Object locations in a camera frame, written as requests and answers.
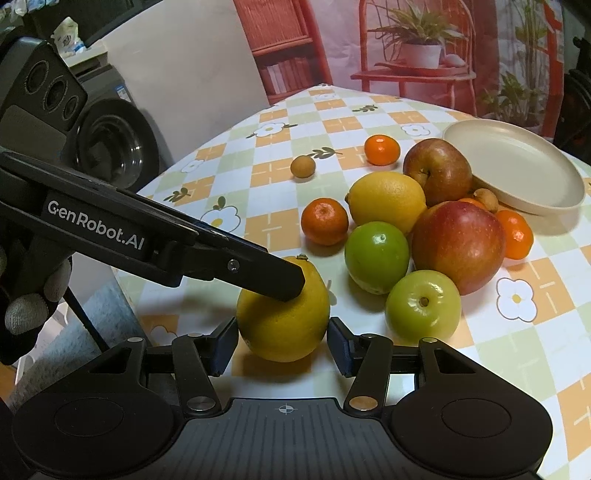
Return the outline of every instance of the lemon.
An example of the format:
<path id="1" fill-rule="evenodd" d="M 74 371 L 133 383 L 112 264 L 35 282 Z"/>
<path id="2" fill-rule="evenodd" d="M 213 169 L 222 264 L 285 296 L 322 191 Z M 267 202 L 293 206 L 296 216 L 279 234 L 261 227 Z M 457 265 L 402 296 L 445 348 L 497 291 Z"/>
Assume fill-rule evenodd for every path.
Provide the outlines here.
<path id="1" fill-rule="evenodd" d="M 404 235 L 427 209 L 425 193 L 418 182 L 395 171 L 376 171 L 361 177 L 353 183 L 345 200 L 358 226 L 386 222 Z"/>
<path id="2" fill-rule="evenodd" d="M 243 289 L 236 305 L 238 329 L 251 352 L 273 362 L 294 362 L 322 341 L 330 316 L 329 293 L 305 255 L 285 257 L 306 278 L 300 295 L 288 302 Z"/>

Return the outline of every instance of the washing machine door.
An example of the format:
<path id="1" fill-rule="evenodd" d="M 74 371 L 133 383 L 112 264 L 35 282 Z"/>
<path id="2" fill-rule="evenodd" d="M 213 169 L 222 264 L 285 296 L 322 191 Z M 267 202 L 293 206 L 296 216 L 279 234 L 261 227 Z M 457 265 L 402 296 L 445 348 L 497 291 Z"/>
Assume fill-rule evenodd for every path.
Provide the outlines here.
<path id="1" fill-rule="evenodd" d="M 74 167 L 132 192 L 156 178 L 158 146 L 143 114 L 122 99 L 91 105 L 80 119 Z"/>

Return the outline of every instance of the metal rod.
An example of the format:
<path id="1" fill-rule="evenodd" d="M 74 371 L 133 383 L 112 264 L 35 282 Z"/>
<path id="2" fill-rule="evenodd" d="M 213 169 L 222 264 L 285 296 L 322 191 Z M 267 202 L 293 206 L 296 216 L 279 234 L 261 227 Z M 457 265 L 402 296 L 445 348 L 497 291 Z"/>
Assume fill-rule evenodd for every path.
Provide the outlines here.
<path id="1" fill-rule="evenodd" d="M 101 337 L 100 333 L 96 330 L 95 326 L 92 325 L 92 322 L 86 316 L 86 312 L 78 302 L 77 298 L 74 296 L 74 293 L 71 291 L 70 287 L 68 287 L 66 289 L 66 292 L 64 293 L 64 300 L 72 309 L 74 314 L 78 317 L 84 328 L 88 330 L 88 333 L 90 333 L 90 336 L 95 341 L 100 351 L 103 353 L 106 352 L 109 349 L 109 345 L 107 345 L 105 339 Z"/>

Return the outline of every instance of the plate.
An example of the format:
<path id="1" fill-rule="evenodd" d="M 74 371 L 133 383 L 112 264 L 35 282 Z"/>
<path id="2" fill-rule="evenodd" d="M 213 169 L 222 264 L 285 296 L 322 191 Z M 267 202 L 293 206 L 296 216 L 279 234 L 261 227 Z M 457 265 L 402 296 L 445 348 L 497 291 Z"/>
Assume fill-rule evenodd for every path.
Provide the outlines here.
<path id="1" fill-rule="evenodd" d="M 477 118 L 452 124 L 443 138 L 470 162 L 477 183 L 516 209 L 555 215 L 577 209 L 585 186 L 554 145 L 515 125 Z"/>

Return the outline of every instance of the wall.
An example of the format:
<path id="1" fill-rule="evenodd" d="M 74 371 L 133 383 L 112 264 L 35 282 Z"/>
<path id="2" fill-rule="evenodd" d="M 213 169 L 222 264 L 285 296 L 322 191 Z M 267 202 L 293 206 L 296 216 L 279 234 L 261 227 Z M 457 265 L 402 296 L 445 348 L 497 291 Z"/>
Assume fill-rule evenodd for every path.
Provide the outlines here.
<path id="1" fill-rule="evenodd" d="M 163 0 L 103 42 L 168 163 L 268 106 L 232 0 Z"/>
<path id="2" fill-rule="evenodd" d="M 577 66 L 579 49 L 573 45 L 573 38 L 586 38 L 591 41 L 591 26 L 575 13 L 569 5 L 563 3 L 564 15 L 564 71 Z"/>

